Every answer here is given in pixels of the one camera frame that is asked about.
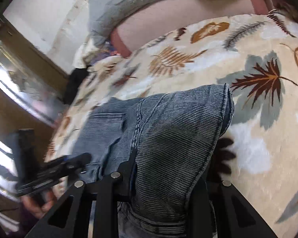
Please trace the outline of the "person's left hand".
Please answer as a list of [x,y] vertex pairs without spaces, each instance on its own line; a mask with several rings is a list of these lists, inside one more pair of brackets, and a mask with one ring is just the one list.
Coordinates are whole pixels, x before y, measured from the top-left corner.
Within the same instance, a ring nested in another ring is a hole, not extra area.
[[57,197],[55,196],[53,190],[46,190],[43,193],[44,204],[39,205],[38,201],[29,195],[22,196],[20,198],[26,210],[28,210],[34,217],[41,219],[57,202]]

